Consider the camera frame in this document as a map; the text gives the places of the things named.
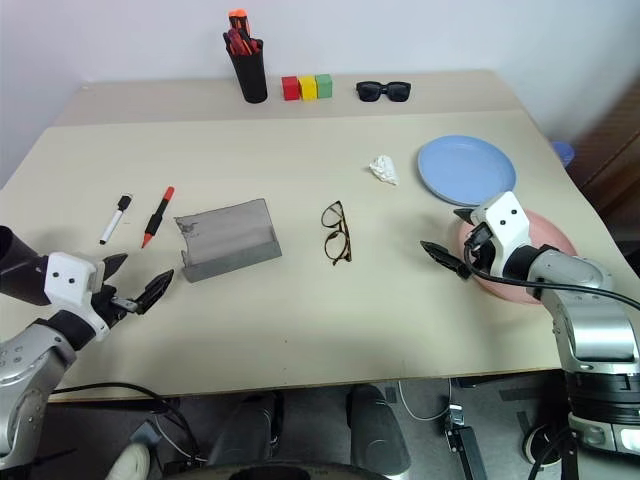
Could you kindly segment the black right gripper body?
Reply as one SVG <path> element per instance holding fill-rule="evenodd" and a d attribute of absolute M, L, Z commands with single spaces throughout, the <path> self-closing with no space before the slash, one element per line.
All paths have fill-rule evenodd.
<path fill-rule="evenodd" d="M 485 222 L 473 227 L 467 235 L 464 241 L 463 261 L 468 276 L 478 276 L 482 279 L 501 277 L 500 273 L 492 271 L 496 260 L 493 237 L 493 232 Z"/>

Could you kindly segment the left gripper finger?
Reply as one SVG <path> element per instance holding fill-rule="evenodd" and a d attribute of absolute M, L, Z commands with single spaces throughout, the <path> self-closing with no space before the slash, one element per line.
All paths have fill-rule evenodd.
<path fill-rule="evenodd" d="M 174 276 L 174 270 L 167 270 L 154 277 L 145 287 L 143 293 L 135 300 L 134 312 L 144 315 L 166 293 Z"/>
<path fill-rule="evenodd" d="M 110 255 L 102 259 L 102 263 L 104 264 L 104 273 L 103 273 L 103 282 L 102 282 L 103 288 L 107 286 L 107 280 L 120 269 L 120 267 L 124 264 L 127 258 L 128 258 L 128 255 L 126 253 L 120 253 L 120 254 Z"/>

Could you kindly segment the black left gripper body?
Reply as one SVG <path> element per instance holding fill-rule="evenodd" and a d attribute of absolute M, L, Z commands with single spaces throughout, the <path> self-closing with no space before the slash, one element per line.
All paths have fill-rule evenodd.
<path fill-rule="evenodd" d="M 91 305 L 98 316 L 113 328 L 127 315 L 137 312 L 138 305 L 130 299 L 123 299 L 116 295 L 116 288 L 103 285 L 98 293 L 92 295 Z"/>

